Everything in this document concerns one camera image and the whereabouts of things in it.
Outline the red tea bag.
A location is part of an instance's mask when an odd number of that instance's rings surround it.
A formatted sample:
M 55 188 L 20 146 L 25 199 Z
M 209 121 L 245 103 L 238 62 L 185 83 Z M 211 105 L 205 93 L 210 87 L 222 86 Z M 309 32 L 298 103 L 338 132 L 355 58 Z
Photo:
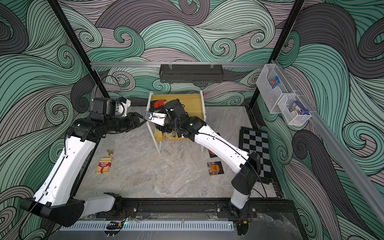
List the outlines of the red tea bag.
M 166 103 L 167 103 L 167 100 L 165 99 L 156 100 L 154 101 L 154 108 L 155 109 L 163 108 Z

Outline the orange label tea bag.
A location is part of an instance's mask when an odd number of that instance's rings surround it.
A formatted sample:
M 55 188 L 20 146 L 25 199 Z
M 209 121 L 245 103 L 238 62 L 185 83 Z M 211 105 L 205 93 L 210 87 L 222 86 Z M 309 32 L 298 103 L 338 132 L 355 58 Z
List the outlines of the orange label tea bag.
M 210 176 L 224 174 L 224 169 L 221 162 L 208 162 L 207 166 Z

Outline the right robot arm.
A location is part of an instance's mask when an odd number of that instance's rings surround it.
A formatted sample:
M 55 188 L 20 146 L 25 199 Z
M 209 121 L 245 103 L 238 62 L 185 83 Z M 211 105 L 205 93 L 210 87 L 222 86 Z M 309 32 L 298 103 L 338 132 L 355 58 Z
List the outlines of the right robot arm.
M 190 117 L 180 100 L 172 100 L 164 105 L 164 127 L 175 131 L 179 138 L 189 139 L 212 151 L 236 174 L 231 181 L 234 188 L 231 205 L 242 210 L 249 200 L 251 191 L 260 177 L 260 156 L 243 151 L 218 135 L 199 117 Z

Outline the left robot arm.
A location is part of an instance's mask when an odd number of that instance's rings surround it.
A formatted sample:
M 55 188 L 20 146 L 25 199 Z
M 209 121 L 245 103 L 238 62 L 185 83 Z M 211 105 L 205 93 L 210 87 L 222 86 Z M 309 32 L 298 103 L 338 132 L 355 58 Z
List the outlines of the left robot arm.
M 72 188 L 101 138 L 127 133 L 145 123 L 142 115 L 128 111 L 129 106 L 130 101 L 125 98 L 94 98 L 89 117 L 76 120 L 69 128 L 53 169 L 34 196 L 22 200 L 21 209 L 64 227 L 82 217 L 111 211 L 116 201 L 114 195 L 76 200 Z

